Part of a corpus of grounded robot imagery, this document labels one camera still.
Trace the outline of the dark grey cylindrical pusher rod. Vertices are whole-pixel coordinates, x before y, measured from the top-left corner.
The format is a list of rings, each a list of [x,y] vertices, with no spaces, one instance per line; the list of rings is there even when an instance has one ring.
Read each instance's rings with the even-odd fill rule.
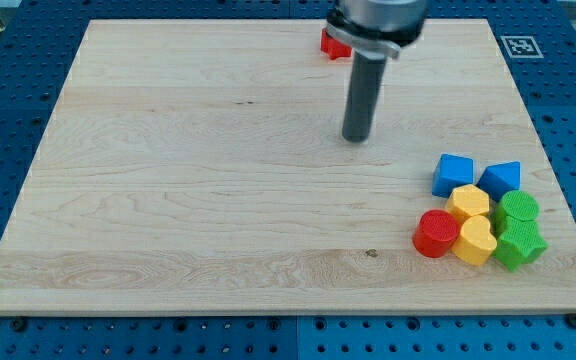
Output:
[[[342,125],[345,140],[369,138],[386,63],[385,56],[355,52]]]

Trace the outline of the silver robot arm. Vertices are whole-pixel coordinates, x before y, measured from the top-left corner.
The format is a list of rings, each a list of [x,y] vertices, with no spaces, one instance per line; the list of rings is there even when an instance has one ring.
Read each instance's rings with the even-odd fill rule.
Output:
[[[326,17],[327,35],[353,51],[342,137],[369,138],[387,60],[421,35],[427,0],[337,0]]]

